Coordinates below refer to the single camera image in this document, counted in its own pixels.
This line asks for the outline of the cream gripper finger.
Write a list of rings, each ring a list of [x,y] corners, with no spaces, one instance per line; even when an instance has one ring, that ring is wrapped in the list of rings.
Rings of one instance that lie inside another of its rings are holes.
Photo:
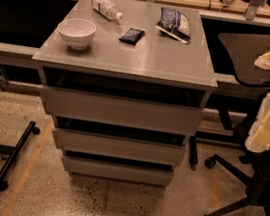
[[[270,69],[270,51],[262,54],[259,56],[255,61],[254,64],[258,68],[262,68],[263,70]]]

